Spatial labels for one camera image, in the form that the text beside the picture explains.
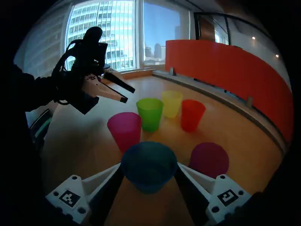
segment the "yellow cup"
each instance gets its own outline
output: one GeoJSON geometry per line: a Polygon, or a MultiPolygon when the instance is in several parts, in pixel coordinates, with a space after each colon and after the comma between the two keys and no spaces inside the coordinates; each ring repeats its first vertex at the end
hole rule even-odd
{"type": "Polygon", "coordinates": [[[162,92],[161,96],[164,103],[163,115],[168,118],[176,117],[183,100],[183,94],[168,90],[162,92]]]}

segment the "floor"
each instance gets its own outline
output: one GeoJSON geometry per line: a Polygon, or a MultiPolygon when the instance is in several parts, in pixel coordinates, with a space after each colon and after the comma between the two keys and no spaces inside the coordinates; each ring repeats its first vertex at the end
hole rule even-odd
{"type": "MultiPolygon", "coordinates": [[[[282,155],[275,143],[256,125],[225,105],[188,88],[152,76],[129,80],[130,92],[112,85],[129,98],[126,104],[100,98],[86,115],[70,105],[59,105],[54,113],[42,152],[44,190],[48,194],[72,174],[82,179],[118,163],[118,150],[106,123],[120,112],[137,113],[136,102],[145,97],[161,98],[161,92],[176,90],[184,99],[195,99],[206,112],[194,133],[175,119],[161,119],[154,133],[142,132],[141,140],[169,146],[179,162],[187,165],[192,149],[201,142],[215,142],[229,155],[227,175],[250,194],[262,191],[278,168],[282,155]]],[[[124,178],[105,225],[193,225],[175,179],[158,193],[143,195],[124,178]]]]}

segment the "person's arm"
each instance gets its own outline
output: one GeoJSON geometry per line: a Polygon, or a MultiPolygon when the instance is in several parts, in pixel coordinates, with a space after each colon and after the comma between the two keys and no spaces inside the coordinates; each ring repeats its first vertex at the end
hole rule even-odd
{"type": "Polygon", "coordinates": [[[53,77],[34,79],[16,65],[12,66],[12,76],[16,83],[18,103],[23,111],[32,111],[46,105],[58,95],[53,77]]]}

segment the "sky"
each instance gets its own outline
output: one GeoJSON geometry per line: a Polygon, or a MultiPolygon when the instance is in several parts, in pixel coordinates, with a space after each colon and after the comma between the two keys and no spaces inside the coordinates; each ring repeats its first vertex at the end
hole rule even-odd
{"type": "Polygon", "coordinates": [[[156,43],[165,46],[166,40],[175,39],[175,27],[179,25],[179,12],[144,3],[144,41],[145,47],[151,47],[152,52],[156,43]]]}

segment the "orange partition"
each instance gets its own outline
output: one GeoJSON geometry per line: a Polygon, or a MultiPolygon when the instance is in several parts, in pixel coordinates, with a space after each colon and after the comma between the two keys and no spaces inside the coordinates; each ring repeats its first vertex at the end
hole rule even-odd
{"type": "Polygon", "coordinates": [[[290,142],[293,98],[283,78],[266,62],[240,48],[207,40],[166,41],[165,69],[218,86],[265,114],[290,142]]]}

